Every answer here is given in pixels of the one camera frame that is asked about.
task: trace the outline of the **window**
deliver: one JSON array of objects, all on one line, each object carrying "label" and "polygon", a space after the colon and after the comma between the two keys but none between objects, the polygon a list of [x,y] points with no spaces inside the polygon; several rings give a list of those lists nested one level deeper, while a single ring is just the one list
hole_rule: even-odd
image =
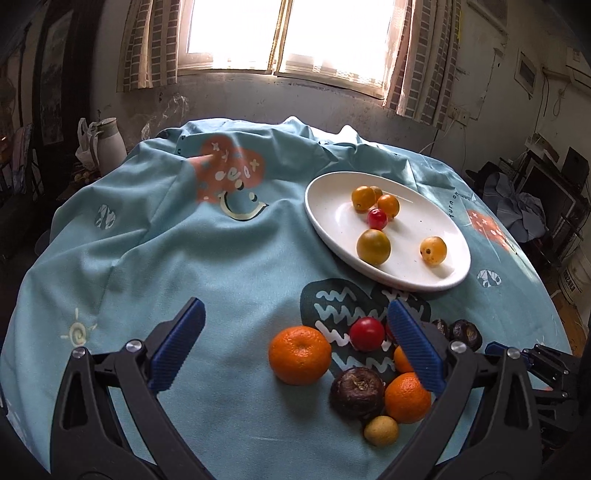
[{"label": "window", "polygon": [[179,72],[303,78],[384,98],[406,0],[187,0]]}]

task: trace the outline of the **metal screw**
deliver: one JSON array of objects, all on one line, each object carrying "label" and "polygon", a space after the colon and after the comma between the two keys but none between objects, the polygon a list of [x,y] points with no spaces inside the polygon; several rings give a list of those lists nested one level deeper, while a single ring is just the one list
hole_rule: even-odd
[{"label": "metal screw", "polygon": [[519,350],[514,347],[507,349],[507,355],[509,356],[509,358],[512,358],[513,360],[517,360],[521,356]]},{"label": "metal screw", "polygon": [[140,350],[141,348],[142,348],[142,342],[140,342],[139,340],[130,340],[125,345],[125,349],[131,353],[135,353],[138,350]]},{"label": "metal screw", "polygon": [[456,353],[464,353],[468,349],[464,342],[459,342],[458,340],[452,342],[450,346],[452,350]]},{"label": "metal screw", "polygon": [[72,356],[76,359],[82,358],[86,355],[86,348],[83,346],[76,347],[72,350]]}]

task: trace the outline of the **plastic bag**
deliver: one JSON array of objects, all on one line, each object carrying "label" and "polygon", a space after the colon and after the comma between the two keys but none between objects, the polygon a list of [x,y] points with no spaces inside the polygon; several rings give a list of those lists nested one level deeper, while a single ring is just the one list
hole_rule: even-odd
[{"label": "plastic bag", "polygon": [[93,138],[92,134],[95,131],[95,122],[86,125],[86,118],[81,118],[78,121],[78,148],[76,149],[76,158],[80,160],[82,166],[89,171],[95,171],[98,165],[95,162],[96,158],[96,136]]},{"label": "plastic bag", "polygon": [[153,115],[142,128],[142,140],[154,138],[158,132],[169,127],[180,127],[189,112],[189,102],[180,93],[175,93],[160,114]]}]

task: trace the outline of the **white pitcher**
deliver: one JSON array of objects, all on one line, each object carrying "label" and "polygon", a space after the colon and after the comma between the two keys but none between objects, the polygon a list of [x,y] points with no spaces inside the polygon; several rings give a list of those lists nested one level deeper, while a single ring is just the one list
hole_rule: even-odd
[{"label": "white pitcher", "polygon": [[94,162],[98,164],[102,176],[123,163],[127,150],[117,129],[115,117],[105,118],[95,123],[95,130],[90,138],[90,153]]}]

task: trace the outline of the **patterned curtain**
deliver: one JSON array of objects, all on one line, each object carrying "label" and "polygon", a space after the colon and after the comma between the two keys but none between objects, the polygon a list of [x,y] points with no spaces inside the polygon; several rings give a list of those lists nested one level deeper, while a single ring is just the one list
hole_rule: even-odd
[{"label": "patterned curtain", "polygon": [[443,128],[456,72],[460,8],[460,0],[408,0],[384,106]]},{"label": "patterned curtain", "polygon": [[132,0],[127,12],[117,91],[177,83],[181,0]]}]

